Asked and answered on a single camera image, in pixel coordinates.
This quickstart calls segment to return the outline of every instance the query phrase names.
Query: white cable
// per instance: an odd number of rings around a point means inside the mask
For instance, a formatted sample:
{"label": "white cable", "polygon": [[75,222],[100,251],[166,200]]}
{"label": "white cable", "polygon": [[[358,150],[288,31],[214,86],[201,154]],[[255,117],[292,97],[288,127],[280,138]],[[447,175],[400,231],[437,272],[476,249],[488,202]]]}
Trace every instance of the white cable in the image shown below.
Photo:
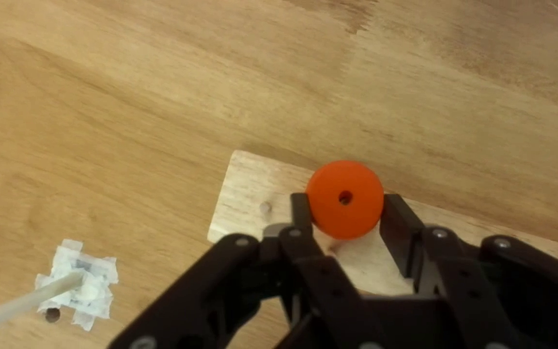
{"label": "white cable", "polygon": [[44,303],[52,297],[57,297],[61,293],[67,293],[71,289],[77,289],[79,285],[83,285],[83,274],[73,272],[61,280],[48,284],[42,289],[36,289],[28,295],[13,299],[13,301],[0,307],[0,324],[13,318],[13,317],[23,315],[23,313],[34,311],[40,303]]}

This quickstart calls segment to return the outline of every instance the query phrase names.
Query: orange ball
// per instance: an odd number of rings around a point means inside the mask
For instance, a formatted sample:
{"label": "orange ball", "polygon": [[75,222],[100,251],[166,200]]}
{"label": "orange ball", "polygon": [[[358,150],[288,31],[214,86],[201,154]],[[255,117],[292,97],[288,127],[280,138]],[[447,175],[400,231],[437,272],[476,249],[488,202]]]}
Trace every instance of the orange ball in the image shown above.
{"label": "orange ball", "polygon": [[379,179],[354,161],[333,161],[317,169],[305,194],[313,223],[338,241],[369,233],[383,210]]}

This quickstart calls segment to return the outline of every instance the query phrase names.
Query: wooden table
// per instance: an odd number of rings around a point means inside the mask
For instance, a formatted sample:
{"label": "wooden table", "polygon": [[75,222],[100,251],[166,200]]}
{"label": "wooden table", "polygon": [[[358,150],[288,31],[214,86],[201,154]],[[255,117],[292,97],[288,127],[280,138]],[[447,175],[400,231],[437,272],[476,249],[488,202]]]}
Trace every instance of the wooden table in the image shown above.
{"label": "wooden table", "polygon": [[558,0],[0,0],[0,303],[61,239],[121,282],[90,334],[0,348],[104,348],[209,247],[234,150],[558,241]]}

